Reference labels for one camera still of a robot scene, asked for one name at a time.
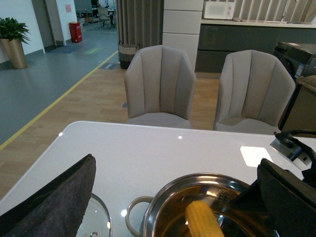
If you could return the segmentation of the other arm gripper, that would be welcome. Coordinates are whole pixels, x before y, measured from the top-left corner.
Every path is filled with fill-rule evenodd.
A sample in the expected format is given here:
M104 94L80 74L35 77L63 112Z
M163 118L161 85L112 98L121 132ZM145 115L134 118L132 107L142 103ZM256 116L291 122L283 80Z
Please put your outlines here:
M257 167L257 180L230 201L233 209L272 217L281 237L316 235L316 153L294 135L316 135L314 130L298 129L274 132L276 139L294 161L301 153L311 160L303 170L303 181L264 158Z

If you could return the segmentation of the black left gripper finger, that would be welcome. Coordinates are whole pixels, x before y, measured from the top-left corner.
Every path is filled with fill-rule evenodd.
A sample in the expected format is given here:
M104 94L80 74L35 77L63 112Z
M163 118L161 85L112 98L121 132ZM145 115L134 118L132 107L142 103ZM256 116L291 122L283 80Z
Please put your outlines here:
M2 237L74 237L91 198L96 160L86 155L0 217Z

